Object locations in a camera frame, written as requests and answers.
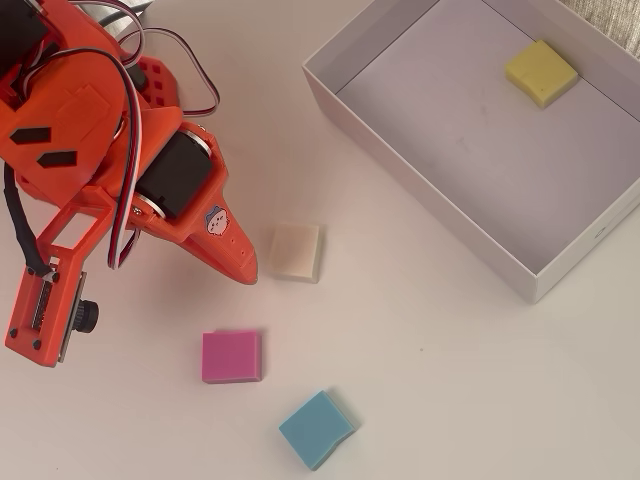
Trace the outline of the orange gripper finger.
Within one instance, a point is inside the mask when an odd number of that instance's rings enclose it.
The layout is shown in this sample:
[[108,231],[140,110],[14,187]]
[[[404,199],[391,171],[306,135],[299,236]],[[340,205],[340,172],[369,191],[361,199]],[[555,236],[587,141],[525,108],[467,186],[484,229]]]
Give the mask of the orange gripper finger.
[[229,260],[226,255],[218,255],[216,252],[209,253],[191,239],[186,239],[182,243],[182,248],[226,277],[244,285],[249,284],[249,279],[242,269]]
[[227,227],[222,234],[204,233],[199,241],[207,252],[224,254],[240,267],[249,279],[249,284],[256,283],[258,266],[255,250],[240,227]]

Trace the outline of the orange gripper body black servo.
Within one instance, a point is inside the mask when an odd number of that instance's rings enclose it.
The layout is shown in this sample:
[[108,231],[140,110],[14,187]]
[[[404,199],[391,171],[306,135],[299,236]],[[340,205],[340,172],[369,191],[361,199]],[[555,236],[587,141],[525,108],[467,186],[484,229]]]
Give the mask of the orange gripper body black servo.
[[175,244],[237,244],[239,226],[223,189],[228,177],[215,136],[184,122],[137,182],[130,227]]

